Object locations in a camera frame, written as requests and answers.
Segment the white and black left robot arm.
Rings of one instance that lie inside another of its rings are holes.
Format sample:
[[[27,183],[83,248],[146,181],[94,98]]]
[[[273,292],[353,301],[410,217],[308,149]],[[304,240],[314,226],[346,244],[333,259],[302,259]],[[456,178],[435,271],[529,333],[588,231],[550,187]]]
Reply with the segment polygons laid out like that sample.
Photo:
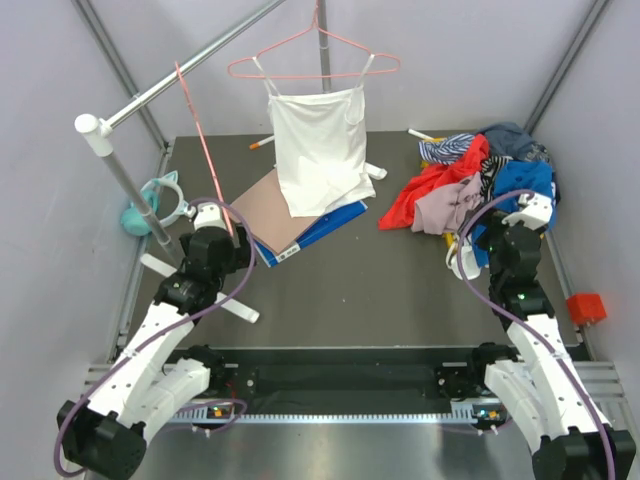
[[[207,314],[223,308],[246,322],[258,320],[256,310],[222,292],[228,275],[239,270],[251,275],[255,265],[251,231],[240,224],[236,233],[233,240],[224,227],[212,223],[181,237],[181,265],[161,282],[128,346],[85,394],[60,408],[53,447],[60,476],[74,477],[62,464],[69,461],[77,465],[77,474],[130,478],[154,437],[176,414],[191,410],[193,398],[224,390],[224,365],[207,347],[191,348],[168,375],[160,372]]]

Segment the blue tank top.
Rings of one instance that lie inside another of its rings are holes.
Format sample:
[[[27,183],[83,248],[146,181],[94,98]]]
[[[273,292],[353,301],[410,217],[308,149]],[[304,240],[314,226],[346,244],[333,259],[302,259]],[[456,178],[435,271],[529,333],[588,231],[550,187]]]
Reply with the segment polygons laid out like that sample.
[[[489,189],[488,200],[514,190],[527,189],[552,199],[552,216],[547,230],[551,230],[556,223],[555,182],[552,167],[545,162],[523,162],[510,160],[496,174]],[[496,209],[513,213],[519,209],[517,197],[509,198],[499,204]],[[476,224],[471,230],[473,253],[478,267],[489,266],[488,252],[476,245],[476,241],[485,232],[486,227]]]

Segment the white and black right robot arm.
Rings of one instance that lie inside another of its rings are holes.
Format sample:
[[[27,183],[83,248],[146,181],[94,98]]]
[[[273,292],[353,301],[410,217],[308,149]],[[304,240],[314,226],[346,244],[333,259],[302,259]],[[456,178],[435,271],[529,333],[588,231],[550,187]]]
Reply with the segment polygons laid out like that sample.
[[[525,437],[537,479],[626,479],[636,456],[588,394],[537,279],[541,231],[495,209],[481,218],[489,299],[512,344],[467,370],[476,394],[494,393]]]

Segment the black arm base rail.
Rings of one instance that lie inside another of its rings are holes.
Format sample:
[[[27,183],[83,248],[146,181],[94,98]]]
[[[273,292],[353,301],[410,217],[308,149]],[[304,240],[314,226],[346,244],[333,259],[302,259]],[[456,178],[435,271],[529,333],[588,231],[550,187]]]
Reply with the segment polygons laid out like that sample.
[[[475,347],[214,348],[214,390],[248,414],[346,416],[449,413],[489,396]]]

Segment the pink wire hanger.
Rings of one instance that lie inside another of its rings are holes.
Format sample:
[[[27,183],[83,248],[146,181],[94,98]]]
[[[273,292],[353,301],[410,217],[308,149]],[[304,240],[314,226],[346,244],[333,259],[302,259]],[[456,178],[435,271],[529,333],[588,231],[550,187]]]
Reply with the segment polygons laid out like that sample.
[[[223,196],[222,188],[221,188],[221,185],[220,185],[220,182],[219,182],[219,178],[218,178],[218,175],[217,175],[217,172],[216,172],[215,164],[214,164],[213,158],[212,158],[212,156],[210,154],[209,147],[208,147],[207,141],[205,139],[201,123],[200,123],[200,119],[199,119],[197,110],[196,110],[196,108],[195,108],[195,106],[193,104],[192,97],[191,97],[188,85],[187,85],[187,83],[186,83],[186,81],[184,79],[181,66],[177,61],[174,62],[174,66],[175,66],[177,80],[181,85],[182,91],[183,91],[184,96],[185,96],[187,107],[188,107],[188,109],[189,109],[189,111],[190,111],[190,113],[192,115],[192,118],[194,120],[194,123],[195,123],[196,131],[198,133],[198,137],[199,137],[199,140],[200,140],[200,143],[201,143],[201,147],[202,147],[202,150],[203,150],[203,153],[204,153],[204,157],[205,157],[206,162],[208,164],[210,176],[211,176],[211,179],[212,179],[212,182],[213,182],[213,185],[214,185],[214,189],[215,189],[215,192],[216,192],[217,199],[219,201],[221,201],[222,203],[226,203],[225,200],[224,200],[224,196]],[[223,218],[224,218],[226,227],[228,228],[229,233],[231,234],[231,236],[233,238],[235,229],[234,229],[234,225],[231,222],[231,218],[229,216],[229,213],[224,208],[222,209],[222,213],[223,213]]]

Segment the white cloth near arm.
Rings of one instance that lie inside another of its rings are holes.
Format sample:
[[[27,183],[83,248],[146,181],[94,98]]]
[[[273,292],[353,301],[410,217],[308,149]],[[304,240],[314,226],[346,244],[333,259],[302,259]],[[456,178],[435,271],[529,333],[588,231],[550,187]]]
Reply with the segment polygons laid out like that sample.
[[[463,279],[462,274],[465,274],[469,280],[475,280],[482,271],[476,261],[473,248],[467,240],[463,242],[462,246],[459,246],[457,240],[453,241],[447,251],[445,265],[459,280]]]

